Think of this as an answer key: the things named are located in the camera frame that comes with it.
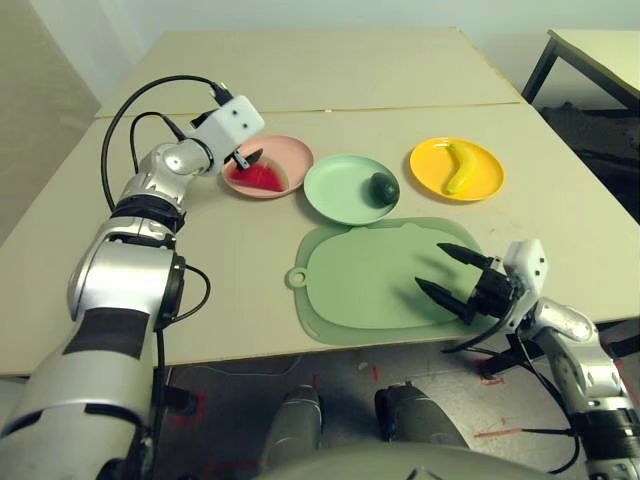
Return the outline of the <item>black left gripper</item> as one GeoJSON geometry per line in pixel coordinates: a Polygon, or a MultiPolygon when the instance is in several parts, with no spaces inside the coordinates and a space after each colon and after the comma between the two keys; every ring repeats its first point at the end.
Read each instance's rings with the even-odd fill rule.
{"type": "Polygon", "coordinates": [[[232,154],[232,158],[238,170],[247,170],[250,167],[250,163],[258,162],[262,154],[263,154],[263,149],[260,148],[248,154],[246,157],[241,155],[239,152],[234,152],[232,154]]]}

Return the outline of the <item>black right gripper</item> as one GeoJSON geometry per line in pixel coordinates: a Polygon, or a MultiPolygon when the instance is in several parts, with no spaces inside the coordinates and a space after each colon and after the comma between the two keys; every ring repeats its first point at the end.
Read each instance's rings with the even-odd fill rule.
{"type": "Polygon", "coordinates": [[[437,305],[455,314],[465,324],[470,324],[478,314],[503,319],[515,302],[514,282],[490,267],[490,258],[481,253],[453,243],[441,242],[437,246],[458,262],[479,268],[481,275],[466,303],[458,300],[444,287],[416,277],[415,281],[420,289],[437,305]]]}

